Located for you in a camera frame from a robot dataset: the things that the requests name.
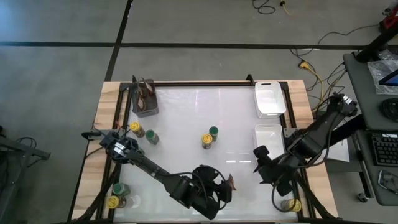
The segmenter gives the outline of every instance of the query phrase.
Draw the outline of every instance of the wooden board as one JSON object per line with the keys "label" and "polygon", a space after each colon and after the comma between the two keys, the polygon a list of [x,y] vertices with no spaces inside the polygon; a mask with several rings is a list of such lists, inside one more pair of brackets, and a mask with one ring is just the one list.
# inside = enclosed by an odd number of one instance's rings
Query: wooden board
{"label": "wooden board", "polygon": [[[288,82],[290,99],[294,111],[294,117],[298,128],[306,128],[313,122],[310,103],[308,102],[307,92],[302,80],[278,80]],[[239,81],[215,81],[215,82],[241,82]],[[98,109],[95,116],[95,127],[98,129],[111,129],[116,110],[116,101],[119,93],[120,82],[104,82],[101,98],[99,99]],[[121,115],[119,117],[119,124],[122,123],[126,97],[123,97],[123,104],[121,108]],[[290,124],[289,115],[286,113],[286,122]],[[91,142],[88,147],[88,153],[99,148],[98,141]],[[78,194],[73,210],[72,218],[78,218],[82,215],[86,208],[94,200],[101,188],[101,181],[103,177],[104,164],[106,154],[104,151],[99,151],[92,154],[85,161],[83,173],[80,180]],[[307,169],[308,181],[314,194],[325,208],[334,216],[337,217],[337,209],[333,193],[330,188],[328,174],[324,164]],[[308,216],[308,210],[304,210],[304,214]]]}

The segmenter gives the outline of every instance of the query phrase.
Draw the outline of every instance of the can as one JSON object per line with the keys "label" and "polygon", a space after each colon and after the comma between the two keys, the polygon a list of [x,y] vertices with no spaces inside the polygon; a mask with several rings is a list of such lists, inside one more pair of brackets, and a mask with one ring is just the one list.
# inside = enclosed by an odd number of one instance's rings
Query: can
{"label": "can", "polygon": [[218,128],[216,126],[210,127],[209,134],[213,137],[213,141],[217,141]]}
{"label": "can", "polygon": [[211,143],[213,142],[213,137],[210,134],[204,134],[201,138],[201,146],[204,149],[211,148]]}
{"label": "can", "polygon": [[108,208],[124,208],[126,206],[126,198],[123,196],[112,195],[108,198]]}
{"label": "can", "polygon": [[113,185],[112,192],[117,196],[126,196],[130,194],[130,187],[127,184],[117,183]]}
{"label": "can", "polygon": [[130,124],[130,130],[136,134],[137,137],[142,138],[145,135],[144,129],[138,122],[133,122]]}
{"label": "can", "polygon": [[298,199],[289,199],[289,200],[283,200],[280,203],[280,207],[283,210],[291,210],[291,212],[299,212],[302,208],[301,202]]}
{"label": "can", "polygon": [[148,130],[145,137],[151,144],[156,145],[159,142],[159,136],[154,132],[154,130]]}

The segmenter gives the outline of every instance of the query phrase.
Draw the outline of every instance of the keyboard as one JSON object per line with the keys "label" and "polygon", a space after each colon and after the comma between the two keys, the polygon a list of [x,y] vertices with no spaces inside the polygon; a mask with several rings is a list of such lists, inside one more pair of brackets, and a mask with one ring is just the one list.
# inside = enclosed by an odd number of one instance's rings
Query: keyboard
{"label": "keyboard", "polygon": [[371,134],[373,159],[377,166],[398,167],[398,136],[395,134]]}

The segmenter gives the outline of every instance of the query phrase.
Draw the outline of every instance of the paper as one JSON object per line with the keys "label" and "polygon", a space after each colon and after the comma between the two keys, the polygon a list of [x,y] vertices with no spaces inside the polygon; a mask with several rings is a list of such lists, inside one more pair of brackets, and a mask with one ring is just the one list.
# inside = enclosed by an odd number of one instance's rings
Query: paper
{"label": "paper", "polygon": [[[325,154],[326,150],[323,150],[322,155],[318,158],[316,162],[320,162],[321,160],[323,160]],[[328,159],[349,162],[347,139],[344,139],[329,148]]]}

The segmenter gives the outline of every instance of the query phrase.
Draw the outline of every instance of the green lid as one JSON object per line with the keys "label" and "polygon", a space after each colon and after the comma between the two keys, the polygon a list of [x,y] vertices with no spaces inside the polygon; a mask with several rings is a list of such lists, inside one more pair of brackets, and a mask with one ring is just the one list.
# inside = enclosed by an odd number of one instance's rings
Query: green lid
{"label": "green lid", "polygon": [[120,183],[114,184],[113,185],[113,193],[118,195],[123,192],[123,188],[124,188],[124,186]]}
{"label": "green lid", "polygon": [[146,135],[147,139],[153,139],[155,137],[155,132],[154,132],[154,130],[148,130],[145,133],[145,135]]}
{"label": "green lid", "polygon": [[209,129],[209,133],[212,135],[218,134],[218,128],[216,126],[213,126]]}

